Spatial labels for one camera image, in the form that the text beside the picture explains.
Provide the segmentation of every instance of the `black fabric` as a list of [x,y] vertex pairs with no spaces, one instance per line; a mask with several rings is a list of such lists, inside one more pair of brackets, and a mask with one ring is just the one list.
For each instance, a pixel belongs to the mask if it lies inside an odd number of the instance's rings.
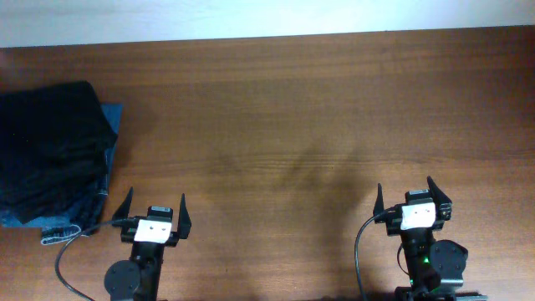
[[87,82],[0,95],[0,208],[22,223],[63,211],[116,139]]

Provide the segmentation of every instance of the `wall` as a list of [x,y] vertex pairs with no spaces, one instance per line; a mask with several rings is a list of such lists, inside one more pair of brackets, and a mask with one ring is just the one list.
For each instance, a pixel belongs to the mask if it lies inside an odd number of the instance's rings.
[[532,0],[0,0],[0,47],[534,23]]

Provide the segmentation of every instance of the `black cable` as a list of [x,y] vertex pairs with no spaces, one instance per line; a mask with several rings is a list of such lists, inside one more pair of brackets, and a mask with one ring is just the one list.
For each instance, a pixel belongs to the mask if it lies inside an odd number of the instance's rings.
[[360,236],[362,235],[362,232],[365,230],[365,228],[373,222],[375,219],[382,217],[384,214],[393,211],[395,208],[391,207],[389,209],[384,210],[383,212],[377,214],[374,217],[370,217],[368,221],[362,225],[362,227],[359,230],[359,234],[357,234],[357,238],[354,240],[354,265],[357,272],[357,282],[359,283],[359,290],[360,294],[362,295],[363,301],[368,301],[368,297],[366,297],[366,293],[364,293],[364,286],[362,285],[362,279],[360,278],[360,269],[359,269],[359,240]]
[[58,253],[58,256],[56,257],[56,263],[54,264],[54,267],[56,269],[56,276],[58,276],[58,279],[59,281],[61,281],[61,283],[64,284],[64,286],[66,288],[68,288],[71,292],[73,293],[76,293],[77,295],[79,295],[81,298],[83,298],[84,300],[89,300],[89,301],[94,301],[92,298],[90,298],[89,296],[87,296],[86,294],[80,292],[78,289],[76,288],[73,288],[72,285],[70,285],[67,280],[65,280],[65,278],[61,275],[61,272],[59,271],[59,261],[61,260],[61,257],[64,255],[64,252],[65,250],[67,250],[67,247],[73,243],[73,241],[75,239],[77,239],[78,237],[81,237],[82,235],[86,235],[90,232],[92,232],[93,230],[96,230],[102,226],[106,226],[106,225],[110,225],[112,223],[121,223],[121,222],[126,222],[128,221],[129,218],[125,218],[125,219],[120,219],[120,220],[115,220],[115,221],[107,221],[107,222],[101,222],[99,224],[96,224],[92,227],[89,227],[85,230],[83,230],[82,232],[76,234],[76,236],[74,236],[73,238],[71,238],[67,243],[65,243],[65,245],[61,248],[61,250],[59,250],[59,253]]
[[401,271],[403,271],[403,273],[406,273],[407,276],[410,276],[409,273],[407,273],[403,267],[401,267],[401,263],[400,263],[400,253],[401,253],[401,249],[403,248],[403,243],[400,244],[400,248],[398,249],[398,265],[400,266],[401,268]]

